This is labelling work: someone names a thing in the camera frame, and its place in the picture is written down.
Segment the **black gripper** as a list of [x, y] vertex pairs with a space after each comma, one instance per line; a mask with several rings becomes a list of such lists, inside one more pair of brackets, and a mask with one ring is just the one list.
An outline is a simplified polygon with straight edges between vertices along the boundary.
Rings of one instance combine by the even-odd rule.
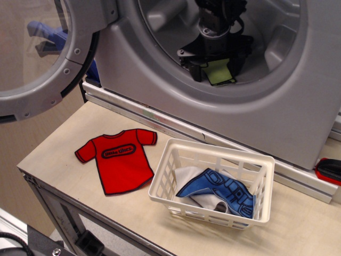
[[196, 82], [202, 81], [201, 65], [222, 59], [230, 59], [228, 69], [236, 80], [246, 58], [252, 53], [253, 42], [252, 36], [243, 33], [243, 27], [235, 30], [229, 26], [220, 32], [200, 27], [198, 37], [180, 48], [177, 55], [181, 66], [189, 69]]

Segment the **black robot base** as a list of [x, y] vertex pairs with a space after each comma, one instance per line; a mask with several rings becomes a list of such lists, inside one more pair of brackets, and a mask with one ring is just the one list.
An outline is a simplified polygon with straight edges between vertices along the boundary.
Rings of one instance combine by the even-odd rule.
[[1, 231], [1, 255], [75, 255], [33, 227]]

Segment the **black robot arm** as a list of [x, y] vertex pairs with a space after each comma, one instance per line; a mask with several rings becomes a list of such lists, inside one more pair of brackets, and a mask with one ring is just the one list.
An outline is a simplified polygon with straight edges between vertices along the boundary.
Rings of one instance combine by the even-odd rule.
[[182, 67], [196, 82], [205, 75], [211, 86], [237, 82], [246, 58], [252, 53], [252, 36], [244, 35], [241, 15], [247, 1], [196, 1], [199, 35], [177, 51]]

